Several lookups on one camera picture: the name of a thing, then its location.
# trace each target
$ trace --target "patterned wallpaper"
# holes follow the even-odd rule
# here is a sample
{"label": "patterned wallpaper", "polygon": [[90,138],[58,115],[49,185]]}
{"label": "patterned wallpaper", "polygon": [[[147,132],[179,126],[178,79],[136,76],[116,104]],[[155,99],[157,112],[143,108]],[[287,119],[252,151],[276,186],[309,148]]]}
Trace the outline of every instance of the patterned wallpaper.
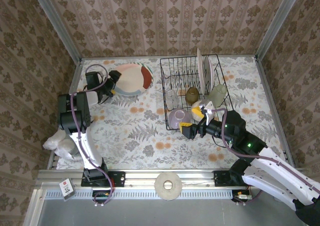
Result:
{"label": "patterned wallpaper", "polygon": [[74,64],[37,0],[0,0],[0,225],[22,225]]}
{"label": "patterned wallpaper", "polygon": [[293,158],[320,181],[320,0],[297,0],[262,65]]}
{"label": "patterned wallpaper", "polygon": [[82,57],[254,54],[282,0],[51,0]]}

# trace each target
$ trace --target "painted plate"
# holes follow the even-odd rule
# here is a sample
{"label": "painted plate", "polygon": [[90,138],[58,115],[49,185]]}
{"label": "painted plate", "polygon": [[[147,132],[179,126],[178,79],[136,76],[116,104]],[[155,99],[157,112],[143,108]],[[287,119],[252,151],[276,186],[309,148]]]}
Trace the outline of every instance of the painted plate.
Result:
{"label": "painted plate", "polygon": [[203,67],[205,73],[205,88],[208,90],[208,93],[210,93],[215,85],[215,72],[211,60],[208,56],[204,57]]}
{"label": "painted plate", "polygon": [[202,55],[200,49],[197,48],[196,55],[198,57],[198,73],[199,73],[199,80],[200,80],[200,90],[202,95],[205,94],[206,91],[206,84],[205,84],[205,77],[204,77],[204,67],[202,62]]}
{"label": "painted plate", "polygon": [[135,96],[149,88],[154,80],[152,71],[142,63],[122,64],[115,68],[121,73],[115,92],[124,96]]}

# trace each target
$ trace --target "dish rack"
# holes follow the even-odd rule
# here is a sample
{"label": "dish rack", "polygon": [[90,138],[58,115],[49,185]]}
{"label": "dish rack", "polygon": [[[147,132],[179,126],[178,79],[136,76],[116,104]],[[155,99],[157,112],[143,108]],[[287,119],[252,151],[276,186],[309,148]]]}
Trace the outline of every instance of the dish rack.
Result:
{"label": "dish rack", "polygon": [[[224,73],[221,68],[218,55],[208,55],[211,60],[211,64],[214,67],[214,85],[223,84],[226,87],[226,95],[224,97],[223,103],[218,108],[226,108],[227,110],[233,110],[233,104],[229,94],[229,90],[224,78]],[[165,126],[167,130],[179,130],[172,129],[168,122],[168,116],[170,111],[176,108],[182,108],[187,110],[191,115],[192,106],[186,103],[186,92],[190,87],[196,87],[199,91],[199,100],[203,100],[208,97],[210,93],[210,83],[205,81],[205,93],[201,93],[199,72],[198,72],[198,58],[197,56],[186,56],[186,57],[174,57],[174,58],[162,58],[160,59],[161,68],[161,80],[162,80],[162,92],[163,92],[163,105],[164,105],[164,115],[165,115]],[[206,78],[207,71],[203,70],[204,78]],[[166,102],[166,91],[173,90],[178,96],[178,106],[168,109]],[[222,120],[223,113],[216,113],[216,120]]]}

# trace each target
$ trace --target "bowl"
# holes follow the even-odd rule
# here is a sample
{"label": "bowl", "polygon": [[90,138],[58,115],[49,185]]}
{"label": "bowl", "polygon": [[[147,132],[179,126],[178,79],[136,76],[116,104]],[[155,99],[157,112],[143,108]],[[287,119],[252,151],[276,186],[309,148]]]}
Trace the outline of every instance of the bowl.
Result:
{"label": "bowl", "polygon": [[181,108],[172,110],[168,117],[168,123],[170,128],[179,129],[179,124],[181,122],[191,122],[191,116],[189,112]]}

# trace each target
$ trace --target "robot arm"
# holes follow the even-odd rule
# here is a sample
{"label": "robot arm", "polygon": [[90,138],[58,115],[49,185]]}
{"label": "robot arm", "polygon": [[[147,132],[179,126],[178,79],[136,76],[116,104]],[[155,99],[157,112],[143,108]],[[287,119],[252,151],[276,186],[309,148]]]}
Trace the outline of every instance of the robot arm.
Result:
{"label": "robot arm", "polygon": [[182,123],[184,136],[194,139],[197,134],[209,134],[222,139],[224,135],[226,148],[240,158],[229,170],[229,178],[235,184],[256,186],[295,210],[303,222],[320,225],[320,183],[291,167],[262,140],[247,132],[246,122],[236,111],[219,109],[225,110],[222,123],[213,119],[216,110],[210,103],[200,106],[193,111],[202,115],[202,121],[198,125]]}
{"label": "robot arm", "polygon": [[75,116],[77,124],[80,127],[80,142],[76,123],[71,112],[71,95],[64,94],[58,97],[58,125],[64,130],[71,139],[75,142],[78,150],[84,161],[83,177],[81,185],[86,186],[108,186],[108,180],[101,172],[108,173],[107,166],[101,157],[100,153],[94,146],[91,133],[90,124],[91,117],[89,111],[89,104],[86,92],[79,92],[73,99],[73,106],[75,108]]}

